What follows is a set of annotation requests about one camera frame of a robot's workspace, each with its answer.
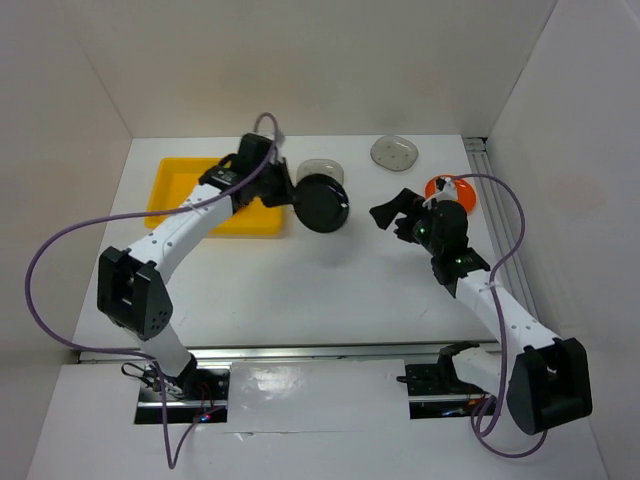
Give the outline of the black plate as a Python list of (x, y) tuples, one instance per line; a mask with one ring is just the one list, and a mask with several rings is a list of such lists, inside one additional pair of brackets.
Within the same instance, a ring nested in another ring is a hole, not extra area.
[(293, 207), (296, 217), (306, 228), (327, 234), (346, 223), (350, 203), (337, 180), (324, 174), (312, 174), (297, 183)]

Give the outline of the orange plate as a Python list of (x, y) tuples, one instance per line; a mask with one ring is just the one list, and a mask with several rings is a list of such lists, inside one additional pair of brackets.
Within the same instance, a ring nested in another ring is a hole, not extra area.
[(470, 215), (477, 203), (477, 195), (473, 186), (465, 179), (457, 178), (454, 175), (439, 176), (452, 177), (454, 179), (458, 193), (458, 200), (456, 202), (463, 206), (467, 215)]

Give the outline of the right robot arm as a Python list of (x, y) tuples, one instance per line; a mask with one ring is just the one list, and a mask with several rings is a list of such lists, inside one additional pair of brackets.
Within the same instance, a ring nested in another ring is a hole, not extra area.
[(457, 392), (472, 384), (502, 399), (528, 435), (592, 413), (584, 346), (539, 323), (496, 281), (469, 245), (467, 213), (460, 203), (446, 194), (425, 199), (403, 189), (369, 212), (379, 228), (393, 226), (400, 240), (422, 246), (438, 283), (499, 341), (501, 357), (470, 342), (443, 348), (436, 369), (441, 388)]

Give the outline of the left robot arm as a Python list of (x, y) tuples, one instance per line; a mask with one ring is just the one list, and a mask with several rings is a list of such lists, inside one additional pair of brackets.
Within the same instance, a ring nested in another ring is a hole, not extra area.
[(170, 324), (169, 280), (209, 232), (259, 199), (266, 207), (292, 201), (294, 187), (280, 156), (282, 137), (247, 133), (237, 152), (206, 170), (176, 214), (146, 237), (119, 250), (109, 247), (98, 262), (97, 307), (156, 361), (163, 389), (176, 399), (205, 381), (195, 357)]

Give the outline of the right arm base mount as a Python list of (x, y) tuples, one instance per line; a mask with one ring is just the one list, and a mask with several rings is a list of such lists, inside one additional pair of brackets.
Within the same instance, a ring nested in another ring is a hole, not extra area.
[(396, 381), (406, 387), (411, 419), (468, 417), (490, 393), (466, 383), (453, 372), (453, 357), (476, 347), (500, 352), (496, 341), (406, 343), (399, 346), (404, 372)]

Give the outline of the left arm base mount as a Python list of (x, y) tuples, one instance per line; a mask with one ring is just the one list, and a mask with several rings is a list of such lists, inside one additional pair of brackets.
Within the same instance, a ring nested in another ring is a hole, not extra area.
[[(125, 362), (121, 373), (139, 382), (134, 416), (136, 425), (162, 423), (162, 399), (159, 379), (151, 365)], [(222, 424), (228, 418), (228, 395), (231, 372), (229, 367), (205, 368), (198, 371), (194, 386), (188, 393), (166, 381), (168, 424), (187, 425), (197, 420), (204, 424)]]

